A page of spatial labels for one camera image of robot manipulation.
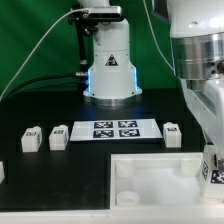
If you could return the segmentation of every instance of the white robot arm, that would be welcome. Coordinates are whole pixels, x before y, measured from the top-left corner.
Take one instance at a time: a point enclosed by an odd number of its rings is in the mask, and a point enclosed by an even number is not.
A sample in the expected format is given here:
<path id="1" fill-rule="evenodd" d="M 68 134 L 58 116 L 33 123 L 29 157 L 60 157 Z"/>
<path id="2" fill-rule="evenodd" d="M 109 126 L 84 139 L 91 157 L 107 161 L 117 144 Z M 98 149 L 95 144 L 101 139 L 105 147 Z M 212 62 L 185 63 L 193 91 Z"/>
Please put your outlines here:
<path id="1" fill-rule="evenodd" d="M 224 198 L 223 186 L 211 179 L 224 171 L 224 1 L 153 0 L 153 7 L 171 24 L 175 74 L 189 110 L 213 144 L 204 151 L 202 195 Z"/>
<path id="2" fill-rule="evenodd" d="M 77 1 L 89 8 L 89 14 L 83 15 L 87 20 L 98 21 L 97 32 L 93 34 L 94 63 L 88 71 L 85 100 L 104 106 L 132 102 L 142 90 L 137 86 L 137 70 L 130 62 L 128 21 L 123 18 L 113 22 L 121 16 L 121 8 L 110 6 L 109 0 Z"/>

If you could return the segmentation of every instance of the white block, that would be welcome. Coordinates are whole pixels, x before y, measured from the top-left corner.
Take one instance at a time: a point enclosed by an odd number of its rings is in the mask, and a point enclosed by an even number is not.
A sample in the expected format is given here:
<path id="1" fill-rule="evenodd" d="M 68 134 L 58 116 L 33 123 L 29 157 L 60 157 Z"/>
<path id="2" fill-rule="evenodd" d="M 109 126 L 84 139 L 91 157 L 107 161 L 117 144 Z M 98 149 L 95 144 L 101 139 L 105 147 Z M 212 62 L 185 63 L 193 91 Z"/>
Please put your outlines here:
<path id="1" fill-rule="evenodd" d="M 181 148 L 182 134 L 177 124 L 164 124 L 163 137 L 167 148 Z"/>
<path id="2" fill-rule="evenodd" d="M 41 128 L 28 128 L 21 141 L 23 152 L 37 152 L 42 142 Z"/>
<path id="3" fill-rule="evenodd" d="M 61 125 L 59 127 L 55 127 L 49 137 L 51 151 L 65 150 L 68 143 L 68 138 L 67 126 Z"/>

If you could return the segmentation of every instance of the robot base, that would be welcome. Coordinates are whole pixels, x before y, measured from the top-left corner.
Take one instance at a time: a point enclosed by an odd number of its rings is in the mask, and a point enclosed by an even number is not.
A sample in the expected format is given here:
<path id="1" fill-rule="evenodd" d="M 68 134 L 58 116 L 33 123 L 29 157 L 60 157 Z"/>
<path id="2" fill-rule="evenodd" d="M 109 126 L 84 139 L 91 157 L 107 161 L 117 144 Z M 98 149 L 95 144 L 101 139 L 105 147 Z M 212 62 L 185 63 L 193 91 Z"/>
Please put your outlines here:
<path id="1" fill-rule="evenodd" d="M 93 103 L 100 106 L 107 106 L 107 107 L 117 107 L 117 106 L 125 106 L 131 103 L 139 102 L 142 99 L 141 95 L 142 91 L 137 93 L 136 95 L 121 98 L 121 99 L 101 99 L 96 98 L 94 96 L 88 96 L 86 92 L 84 92 L 84 101 L 87 103 Z"/>

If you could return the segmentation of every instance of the green background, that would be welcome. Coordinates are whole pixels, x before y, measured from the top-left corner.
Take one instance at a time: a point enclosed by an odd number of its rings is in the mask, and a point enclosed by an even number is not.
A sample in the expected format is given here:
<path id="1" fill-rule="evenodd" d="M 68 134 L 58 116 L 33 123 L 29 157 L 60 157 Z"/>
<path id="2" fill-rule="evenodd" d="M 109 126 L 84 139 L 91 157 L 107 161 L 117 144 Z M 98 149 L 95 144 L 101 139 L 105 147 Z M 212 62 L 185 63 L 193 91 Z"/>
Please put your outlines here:
<path id="1" fill-rule="evenodd" d="M 77 3 L 74 0 L 1 0 L 0 2 L 0 92 L 2 92 L 48 28 Z M 155 47 L 142 0 L 110 2 L 111 5 L 120 5 L 123 8 L 130 23 L 131 61 L 138 70 L 139 86 L 143 89 L 179 87 L 178 80 Z M 151 12 L 151 0 L 147 0 L 147 5 Z M 152 15 L 151 18 L 159 45 L 168 61 L 172 63 L 169 25 Z M 85 42 L 89 61 L 92 62 L 92 39 L 86 38 Z M 79 71 L 76 31 L 65 19 L 42 43 L 12 87 L 33 78 L 76 71 Z"/>

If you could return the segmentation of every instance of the black and white pattern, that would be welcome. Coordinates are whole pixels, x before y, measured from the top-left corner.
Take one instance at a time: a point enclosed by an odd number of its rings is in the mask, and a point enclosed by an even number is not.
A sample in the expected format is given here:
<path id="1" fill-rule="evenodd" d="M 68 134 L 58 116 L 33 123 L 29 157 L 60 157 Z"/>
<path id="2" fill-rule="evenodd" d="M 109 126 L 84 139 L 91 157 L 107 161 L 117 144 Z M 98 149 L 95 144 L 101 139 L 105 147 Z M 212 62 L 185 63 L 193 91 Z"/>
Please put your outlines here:
<path id="1" fill-rule="evenodd" d="M 94 131 L 93 132 L 93 138 L 113 138 L 113 137 L 114 137 L 114 131 L 112 131 L 112 130 Z"/>
<path id="2" fill-rule="evenodd" d="M 35 136 L 37 133 L 36 132 L 27 132 L 26 136 Z"/>
<path id="3" fill-rule="evenodd" d="M 167 128 L 167 130 L 168 130 L 168 131 L 173 131 L 173 132 L 174 132 L 174 131 L 177 131 L 176 128 Z"/>
<path id="4" fill-rule="evenodd" d="M 103 129 L 103 128 L 113 128 L 113 122 L 105 121 L 105 122 L 94 122 L 95 129 Z"/>
<path id="5" fill-rule="evenodd" d="M 137 121 L 118 121 L 119 128 L 137 128 Z"/>
<path id="6" fill-rule="evenodd" d="M 63 133 L 64 133 L 63 130 L 56 130 L 56 131 L 54 132 L 55 135 L 62 135 Z"/>
<path id="7" fill-rule="evenodd" d="M 202 175 L 204 176 L 206 180 L 208 176 L 208 165 L 206 164 L 206 162 L 204 162 L 203 164 Z"/>
<path id="8" fill-rule="evenodd" d="M 212 171 L 212 184 L 224 184 L 224 172 L 219 172 L 218 170 Z"/>
<path id="9" fill-rule="evenodd" d="M 140 137 L 140 132 L 138 129 L 119 130 L 119 134 L 121 138 Z"/>

